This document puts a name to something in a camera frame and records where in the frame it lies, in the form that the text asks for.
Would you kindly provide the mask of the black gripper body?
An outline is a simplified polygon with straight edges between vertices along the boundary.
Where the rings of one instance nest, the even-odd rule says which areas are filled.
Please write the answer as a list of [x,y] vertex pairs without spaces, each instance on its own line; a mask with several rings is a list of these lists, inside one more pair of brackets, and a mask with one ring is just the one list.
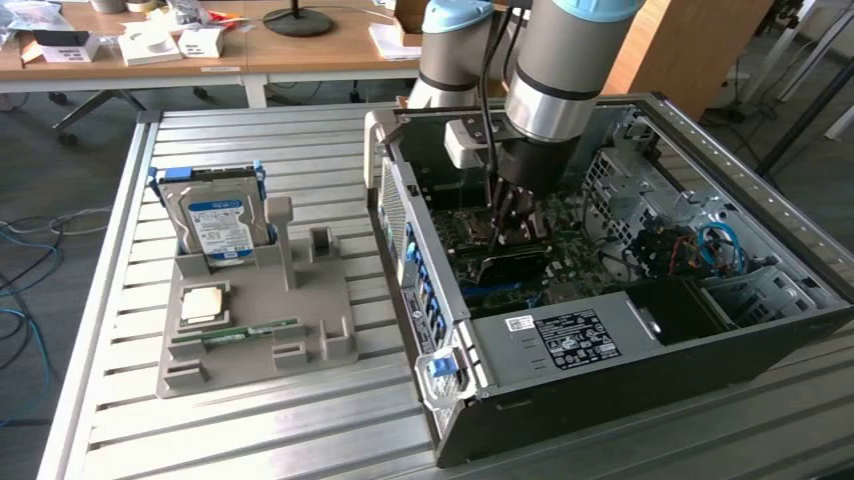
[[547,194],[558,184],[581,137],[565,142],[539,142],[529,138],[505,141],[498,149],[498,175],[533,194]]

